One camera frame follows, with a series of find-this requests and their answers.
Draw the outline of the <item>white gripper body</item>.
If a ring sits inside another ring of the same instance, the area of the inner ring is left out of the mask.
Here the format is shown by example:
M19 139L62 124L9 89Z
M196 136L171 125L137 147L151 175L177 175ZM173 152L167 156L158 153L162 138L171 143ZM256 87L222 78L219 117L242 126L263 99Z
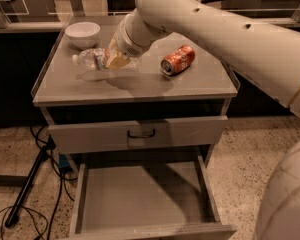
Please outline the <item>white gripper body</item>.
M137 10L127 14L114 34L117 49L128 57L140 57L151 45L170 34L146 23Z

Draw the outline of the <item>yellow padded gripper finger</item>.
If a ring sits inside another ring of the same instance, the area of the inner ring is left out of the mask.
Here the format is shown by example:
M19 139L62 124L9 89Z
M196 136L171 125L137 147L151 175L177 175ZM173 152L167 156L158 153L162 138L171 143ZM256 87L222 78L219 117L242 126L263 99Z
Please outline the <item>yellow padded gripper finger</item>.
M108 69L119 69L130 63L130 58L119 51L117 48L108 50L108 58L105 66Z

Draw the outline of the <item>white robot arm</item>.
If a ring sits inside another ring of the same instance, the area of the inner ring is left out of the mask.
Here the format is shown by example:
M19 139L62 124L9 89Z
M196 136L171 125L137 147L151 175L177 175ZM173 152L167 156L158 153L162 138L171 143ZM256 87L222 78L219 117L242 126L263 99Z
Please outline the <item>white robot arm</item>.
M300 118L300 33L201 4L135 0L110 42L110 68L126 65L172 32L181 34ZM274 169L253 240L300 240L300 141Z

